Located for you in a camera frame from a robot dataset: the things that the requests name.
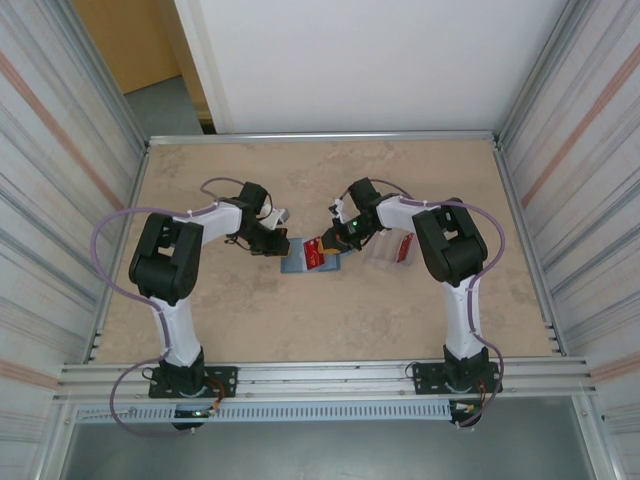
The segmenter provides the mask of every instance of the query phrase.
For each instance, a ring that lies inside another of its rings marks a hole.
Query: robotic arm
[[[199,396],[206,390],[204,353],[193,329],[190,297],[202,246],[227,236],[231,243],[238,238],[246,241],[252,255],[288,254],[287,229],[279,225],[286,222],[289,213],[265,205],[267,196],[263,187],[246,182],[240,195],[220,199],[217,208],[203,215],[149,215],[129,267],[129,279],[141,295],[160,306],[166,320],[171,350],[154,371],[160,390],[182,396]],[[160,313],[152,310],[164,338]]]
[[[497,366],[489,362],[487,348],[469,328],[469,284],[487,259],[487,246],[469,212],[462,207],[426,208],[402,203],[395,194],[380,195],[368,178],[353,183],[348,192],[360,213],[348,219],[342,212],[342,200],[336,200],[329,208],[334,215],[333,226],[321,237],[320,252],[360,250],[376,232],[400,228],[416,234],[429,273],[443,286],[447,312],[445,362],[426,368],[426,374],[416,372],[414,366],[414,377],[424,379],[416,383],[416,391],[475,393],[479,382],[495,384]],[[461,202],[455,198],[451,201]],[[472,292],[471,308],[476,333],[481,334],[478,284]]]

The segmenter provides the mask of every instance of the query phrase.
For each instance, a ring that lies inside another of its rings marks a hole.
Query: white wall
[[[176,0],[221,133],[496,129],[566,0]]]

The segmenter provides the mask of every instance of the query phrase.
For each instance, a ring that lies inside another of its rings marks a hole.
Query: black mounting plate
[[[156,367],[151,375],[149,385],[149,398],[185,398],[179,392],[165,390],[160,377],[160,367]],[[238,386],[238,367],[204,367],[205,376],[215,378],[224,385],[225,398],[233,398],[236,396],[236,387]],[[197,398],[218,398],[218,394],[209,386],[205,387],[202,395]]]
[[[443,393],[480,394],[481,392],[478,388],[480,380],[484,381],[487,395],[490,395],[496,389],[499,373],[498,364],[490,362],[488,368],[478,376],[477,382],[474,383],[474,385],[467,390],[456,391],[447,383],[443,362],[412,363],[411,370],[413,374],[411,378],[416,390],[416,395],[437,395]]]

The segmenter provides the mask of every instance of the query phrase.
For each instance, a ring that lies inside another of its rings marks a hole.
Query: orange stripe
[[[58,379],[31,368],[23,367],[16,363],[0,359],[0,377],[9,378],[17,382],[28,383],[36,387],[55,390],[58,387]]]
[[[640,372],[640,352],[594,368],[591,377],[595,383],[602,383],[635,372]]]
[[[533,196],[540,190],[540,187],[547,181],[551,173],[556,169],[556,167],[560,164],[562,160],[567,156],[569,151],[574,147],[574,145],[578,142],[582,134],[589,127],[591,122],[598,116],[600,112],[609,104],[611,99],[618,93],[618,90],[625,84],[625,82],[629,79],[631,74],[635,71],[635,69],[640,65],[640,44],[636,46],[631,55],[624,61],[622,66],[618,69],[613,78],[609,81],[607,86],[604,88],[596,102],[593,104],[589,112],[587,112],[586,116],[580,121],[575,130],[569,135],[564,142],[564,144],[560,147],[560,150],[554,155],[549,162],[549,165],[542,171],[540,177],[536,180],[536,182],[531,187],[531,190],[527,192],[527,194],[522,199],[522,205],[524,208],[527,208],[529,203],[531,203],[531,199]]]
[[[2,74],[7,78],[9,83],[13,85],[13,88],[16,89],[24,101],[27,102],[36,115],[38,115],[40,120],[42,120],[42,123],[44,123],[44,125],[49,129],[60,145],[69,152],[71,158],[80,165],[80,168],[82,168],[91,181],[96,184],[100,192],[102,192],[107,200],[109,200],[109,203],[111,203],[116,210],[124,208],[124,205],[122,205],[120,200],[118,200],[118,197],[116,197],[102,178],[100,178],[98,172],[96,172],[87,159],[84,158],[84,155],[73,143],[71,137],[69,137],[67,132],[64,131],[53,115],[51,115],[51,112],[49,112],[38,97],[36,97],[33,90],[29,88],[29,85],[27,85],[11,62],[9,62],[9,59],[2,52],[0,52],[0,71],[2,71]]]

